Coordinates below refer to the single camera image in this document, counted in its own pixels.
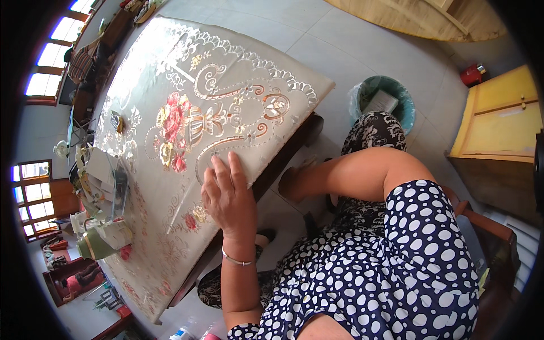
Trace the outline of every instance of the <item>chair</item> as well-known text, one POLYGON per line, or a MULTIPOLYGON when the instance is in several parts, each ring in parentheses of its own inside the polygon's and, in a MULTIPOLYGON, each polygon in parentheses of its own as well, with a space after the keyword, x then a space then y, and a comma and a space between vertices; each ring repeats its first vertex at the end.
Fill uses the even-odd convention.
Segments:
POLYGON ((514 288, 520 259, 517 253, 516 234, 512 229, 472 211, 468 201, 460 201, 448 187, 442 186, 448 196, 455 216, 464 215, 472 224, 489 266, 489 281, 480 296, 478 322, 471 340, 493 338, 504 323, 510 309, 520 294, 514 288))

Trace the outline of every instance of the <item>trash bin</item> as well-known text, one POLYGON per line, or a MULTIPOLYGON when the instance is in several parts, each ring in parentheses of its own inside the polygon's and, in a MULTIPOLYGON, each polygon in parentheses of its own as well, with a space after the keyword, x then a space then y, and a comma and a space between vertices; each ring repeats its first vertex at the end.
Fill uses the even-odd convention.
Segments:
POLYGON ((392 114, 400 122, 404 135, 408 135, 416 119, 416 107, 408 90, 397 80, 387 76, 373 76, 357 84, 349 91, 349 113, 351 125, 362 115, 362 111, 378 90, 385 91, 399 100, 392 114))

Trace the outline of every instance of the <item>patterned pants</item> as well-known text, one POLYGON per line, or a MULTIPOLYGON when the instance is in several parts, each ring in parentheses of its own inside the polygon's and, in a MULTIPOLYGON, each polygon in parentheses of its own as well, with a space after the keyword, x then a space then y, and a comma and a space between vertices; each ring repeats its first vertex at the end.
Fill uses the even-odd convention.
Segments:
MULTIPOLYGON (((400 123, 389 113, 371 112, 359 118, 351 128, 342 147, 347 154, 372 146, 393 147, 406 151, 406 140, 400 123)), ((330 226, 323 232, 345 228, 365 228, 374 236, 384 235, 385 202, 368 202, 341 196, 337 213, 330 226)), ((263 249, 255 245, 256 261, 263 249)), ((276 269, 257 273, 261 288, 261 304, 266 308, 277 284, 276 269)), ((200 281, 197 292, 206 305, 221 309, 221 265, 210 271, 200 281)))

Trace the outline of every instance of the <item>lace tablecloth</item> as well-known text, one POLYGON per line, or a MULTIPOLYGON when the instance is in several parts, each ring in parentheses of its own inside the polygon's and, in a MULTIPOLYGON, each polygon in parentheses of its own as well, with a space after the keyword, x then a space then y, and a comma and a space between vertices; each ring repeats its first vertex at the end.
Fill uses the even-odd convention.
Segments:
POLYGON ((236 151, 251 185, 333 86, 245 35, 160 16, 149 22, 108 89, 95 146, 119 155, 129 172, 125 219, 135 235, 127 261, 105 262, 150 321, 218 230, 200 199, 211 156, 236 151), (112 111, 125 119, 121 134, 112 111))

